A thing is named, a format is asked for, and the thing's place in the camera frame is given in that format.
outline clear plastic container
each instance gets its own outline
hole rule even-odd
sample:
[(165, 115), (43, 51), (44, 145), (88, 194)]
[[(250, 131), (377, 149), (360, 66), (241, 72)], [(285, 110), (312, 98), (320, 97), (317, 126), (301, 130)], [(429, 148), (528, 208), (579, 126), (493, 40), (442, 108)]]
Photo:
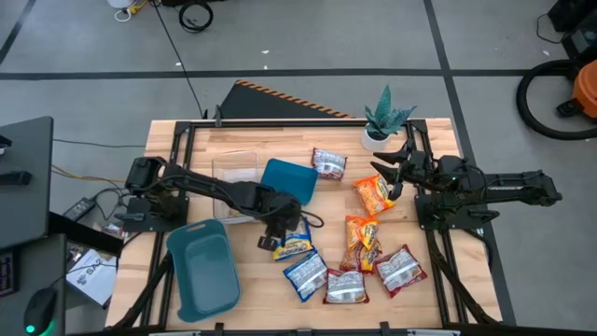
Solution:
[[(220, 154), (212, 160), (212, 176), (227, 182), (259, 181), (257, 154), (249, 150), (232, 151)], [(214, 218), (224, 224), (237, 224), (253, 221), (231, 209), (222, 201), (214, 200)]]

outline orange vacuum cleaner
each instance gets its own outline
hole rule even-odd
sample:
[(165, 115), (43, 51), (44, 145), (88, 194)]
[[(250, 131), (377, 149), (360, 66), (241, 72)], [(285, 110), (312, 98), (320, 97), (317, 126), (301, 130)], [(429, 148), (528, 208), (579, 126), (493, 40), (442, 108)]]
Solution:
[(516, 92), (516, 105), (522, 120), (533, 130), (553, 139), (582, 140), (597, 137), (597, 128), (580, 132), (561, 132), (550, 129), (540, 123), (529, 110), (526, 93), (531, 81), (537, 76), (560, 73), (561, 71), (568, 74), (570, 78), (574, 78), (575, 84), (572, 99), (557, 107), (558, 114), (564, 118), (584, 114), (597, 121), (597, 60), (588, 64), (575, 60), (550, 61), (531, 69), (522, 78)]

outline yellow and black striped panel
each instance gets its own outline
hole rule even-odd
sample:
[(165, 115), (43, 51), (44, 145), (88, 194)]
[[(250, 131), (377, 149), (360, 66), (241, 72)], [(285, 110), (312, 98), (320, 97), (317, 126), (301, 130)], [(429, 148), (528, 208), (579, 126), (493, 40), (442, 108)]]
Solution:
[(328, 115), (336, 117), (336, 118), (345, 118), (345, 119), (353, 119), (354, 118), (353, 116), (351, 116), (351, 115), (349, 115), (347, 113), (342, 113), (340, 111), (336, 111), (333, 108), (329, 108), (329, 107), (326, 107), (326, 106), (318, 105), (316, 103), (312, 103), (312, 102), (306, 101), (304, 99), (300, 99), (300, 98), (291, 96), (290, 94), (286, 94), (286, 93), (279, 92), (279, 91), (276, 91), (276, 90), (268, 89), (266, 87), (262, 87), (260, 85), (251, 83), (248, 80), (237, 80), (234, 83), (234, 85), (240, 85), (240, 86), (244, 86), (244, 87), (249, 88), (249, 89), (253, 89), (253, 90), (256, 90), (256, 91), (261, 91), (263, 93), (270, 94), (270, 95), (278, 97), (280, 99), (285, 99), (285, 100), (287, 100), (289, 102), (293, 102), (295, 104), (307, 106), (307, 107), (310, 107), (312, 109), (318, 110), (320, 112), (327, 113)]

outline succulent plant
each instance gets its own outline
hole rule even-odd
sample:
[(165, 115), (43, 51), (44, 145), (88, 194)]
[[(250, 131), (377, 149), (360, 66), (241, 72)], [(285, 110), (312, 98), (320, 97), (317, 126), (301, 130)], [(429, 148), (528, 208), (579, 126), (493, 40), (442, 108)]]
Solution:
[(382, 97), (377, 103), (375, 114), (371, 113), (371, 110), (365, 106), (365, 117), (368, 120), (366, 130), (372, 139), (383, 140), (392, 133), (396, 134), (402, 124), (407, 121), (410, 113), (417, 108), (417, 106), (413, 106), (411, 108), (390, 110), (391, 104), (392, 93), (390, 93), (390, 87), (386, 85)]

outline potted plant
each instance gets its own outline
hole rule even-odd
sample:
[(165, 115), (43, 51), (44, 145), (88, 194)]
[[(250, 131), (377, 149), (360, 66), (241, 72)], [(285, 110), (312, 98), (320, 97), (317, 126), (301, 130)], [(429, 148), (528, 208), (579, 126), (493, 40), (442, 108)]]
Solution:
[(417, 106), (413, 106), (406, 109), (391, 110), (391, 104), (392, 94), (390, 93), (390, 87), (386, 85), (382, 97), (377, 103), (375, 114), (371, 113), (371, 110), (365, 106), (365, 117), (367, 117), (368, 124), (363, 131), (361, 143), (366, 149), (371, 151), (383, 150), (390, 141), (390, 134), (396, 134), (402, 124), (409, 118), (410, 113), (417, 108)]

